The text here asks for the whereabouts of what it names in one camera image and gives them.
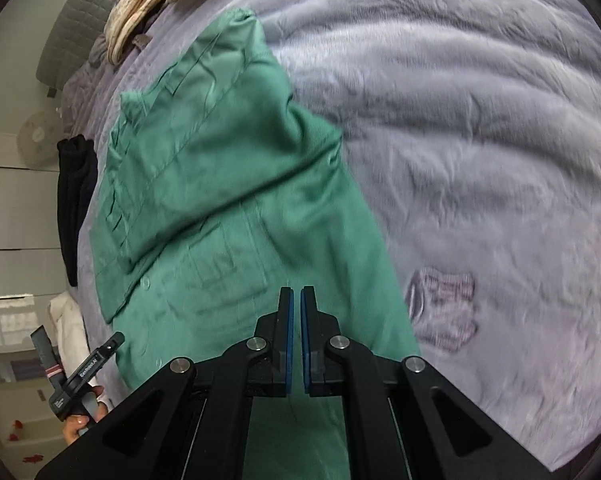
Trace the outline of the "person's left hand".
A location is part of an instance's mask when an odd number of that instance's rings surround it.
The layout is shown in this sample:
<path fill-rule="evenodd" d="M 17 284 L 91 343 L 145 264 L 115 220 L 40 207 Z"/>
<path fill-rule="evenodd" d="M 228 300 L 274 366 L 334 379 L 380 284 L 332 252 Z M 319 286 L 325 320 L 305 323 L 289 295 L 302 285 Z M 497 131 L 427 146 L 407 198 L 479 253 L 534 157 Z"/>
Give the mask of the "person's left hand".
<path fill-rule="evenodd" d="M 108 406 L 103 402 L 104 388 L 94 386 L 84 397 L 80 413 L 69 415 L 64 422 L 63 436 L 67 444 L 74 443 L 94 422 L 99 422 L 108 414 Z"/>

